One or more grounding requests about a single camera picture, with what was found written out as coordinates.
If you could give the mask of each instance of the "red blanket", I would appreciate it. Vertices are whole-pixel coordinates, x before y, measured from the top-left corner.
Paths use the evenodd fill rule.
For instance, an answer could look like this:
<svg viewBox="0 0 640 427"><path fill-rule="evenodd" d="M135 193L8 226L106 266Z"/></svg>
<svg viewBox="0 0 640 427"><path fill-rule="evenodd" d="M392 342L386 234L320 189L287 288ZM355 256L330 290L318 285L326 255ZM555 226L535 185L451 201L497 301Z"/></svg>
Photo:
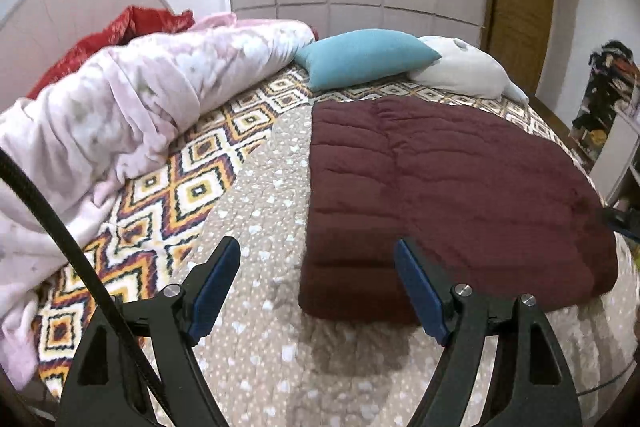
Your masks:
<svg viewBox="0 0 640 427"><path fill-rule="evenodd" d="M551 311L607 292L616 242L588 180L555 143L487 112L409 96L313 108L300 307L413 322L393 263L417 240L456 283L532 293Z"/></svg>
<svg viewBox="0 0 640 427"><path fill-rule="evenodd" d="M60 78L76 73L91 55L102 48L124 46L135 37L151 33L180 33L193 26L193 23L191 10L174 15L169 10L129 6L101 32L78 41L64 57L42 75L27 94L27 98L36 98L49 84L55 84Z"/></svg>

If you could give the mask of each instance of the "pink blanket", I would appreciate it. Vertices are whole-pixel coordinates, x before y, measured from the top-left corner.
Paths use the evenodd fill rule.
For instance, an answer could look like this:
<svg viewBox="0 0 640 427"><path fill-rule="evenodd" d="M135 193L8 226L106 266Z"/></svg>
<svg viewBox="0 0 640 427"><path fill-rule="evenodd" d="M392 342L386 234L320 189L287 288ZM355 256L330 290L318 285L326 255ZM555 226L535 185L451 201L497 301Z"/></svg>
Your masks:
<svg viewBox="0 0 640 427"><path fill-rule="evenodd" d="M83 247L127 179L162 166L169 144L201 114L276 73L313 39L301 22L218 14L182 34L105 48L0 114L0 147ZM0 237L0 363L21 388L36 367L32 288L66 259L4 184Z"/></svg>

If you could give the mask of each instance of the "screw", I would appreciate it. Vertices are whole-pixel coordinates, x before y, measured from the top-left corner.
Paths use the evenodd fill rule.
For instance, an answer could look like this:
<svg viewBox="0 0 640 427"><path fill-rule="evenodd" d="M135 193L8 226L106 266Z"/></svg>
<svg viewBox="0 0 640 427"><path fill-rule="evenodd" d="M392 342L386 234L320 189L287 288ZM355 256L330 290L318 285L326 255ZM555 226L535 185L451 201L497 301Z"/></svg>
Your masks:
<svg viewBox="0 0 640 427"><path fill-rule="evenodd" d="M530 293L524 293L523 295L520 296L520 300L522 301L522 303L525 306L535 306L536 305L536 298L531 295Z"/></svg>
<svg viewBox="0 0 640 427"><path fill-rule="evenodd" d="M469 295L471 295L471 293L473 293L473 288L471 288L471 286L469 286L468 284L456 284L454 292L456 292L461 297L468 297Z"/></svg>
<svg viewBox="0 0 640 427"><path fill-rule="evenodd" d="M180 286L179 284L170 284L164 287L162 293L166 297L175 297L176 295L178 295L178 293L180 293L181 290L182 286Z"/></svg>

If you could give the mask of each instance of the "geometric patterned blanket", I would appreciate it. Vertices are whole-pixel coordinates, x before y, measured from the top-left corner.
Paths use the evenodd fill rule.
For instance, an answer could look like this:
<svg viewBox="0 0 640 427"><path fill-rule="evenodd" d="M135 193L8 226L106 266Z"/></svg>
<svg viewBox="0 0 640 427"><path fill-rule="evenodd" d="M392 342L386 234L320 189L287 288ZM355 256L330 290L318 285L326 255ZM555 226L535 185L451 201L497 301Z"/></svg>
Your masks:
<svg viewBox="0 0 640 427"><path fill-rule="evenodd" d="M308 74L292 65L217 110L204 115L172 145L161 169L127 182L110 217L84 248L109 293L125 301L152 297L190 252L204 219L232 185L248 154L265 142L279 115L309 103ZM388 94L471 105L492 112L529 134L564 144L531 109L510 100L483 100L386 78L313 100L363 100ZM44 286L34 328L40 378L59 397L82 331L95 310L69 266Z"/></svg>

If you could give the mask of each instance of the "teal pillow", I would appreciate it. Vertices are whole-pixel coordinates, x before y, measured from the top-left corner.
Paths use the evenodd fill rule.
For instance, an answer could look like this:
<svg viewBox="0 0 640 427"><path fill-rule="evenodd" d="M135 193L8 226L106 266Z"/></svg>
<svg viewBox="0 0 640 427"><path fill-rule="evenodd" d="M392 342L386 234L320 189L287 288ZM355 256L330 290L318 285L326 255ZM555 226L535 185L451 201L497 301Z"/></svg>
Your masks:
<svg viewBox="0 0 640 427"><path fill-rule="evenodd" d="M337 89L426 68L440 54L416 37L392 30L357 30L313 42L296 53L309 89Z"/></svg>

